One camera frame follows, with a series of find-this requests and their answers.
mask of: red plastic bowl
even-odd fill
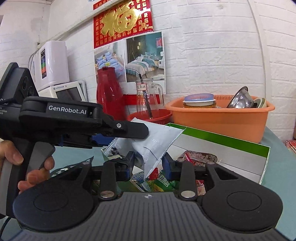
[[[127,117],[128,121],[131,121],[134,118],[141,119],[143,121],[148,121],[156,124],[161,124],[161,125],[166,125],[170,123],[170,117],[172,116],[171,111],[166,110],[166,109],[159,109],[159,116],[158,118],[153,118],[149,119],[148,114],[145,113],[144,111],[141,111],[140,113],[135,112]]]

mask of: trigger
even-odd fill
[[[43,168],[44,162],[54,153],[54,151],[55,147],[53,145],[46,142],[36,142],[26,175],[32,170],[40,170]]]

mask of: orange plastic basin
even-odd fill
[[[217,106],[221,109],[184,108],[184,97],[172,100],[165,107],[172,111],[174,123],[178,125],[259,143],[264,134],[268,112],[275,109],[274,105],[267,102],[266,108],[226,108],[232,97],[215,95]]]

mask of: red banner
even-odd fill
[[[110,0],[100,0],[97,3],[94,4],[94,10],[97,9],[98,7],[102,6],[102,4],[109,2]]]
[[[149,0],[124,1],[94,17],[94,48],[150,31]]]

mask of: digital display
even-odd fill
[[[61,100],[77,100],[82,101],[77,87],[60,90],[56,92],[57,98]]]
[[[42,79],[44,79],[46,77],[45,49],[41,52],[41,74],[42,74]]]

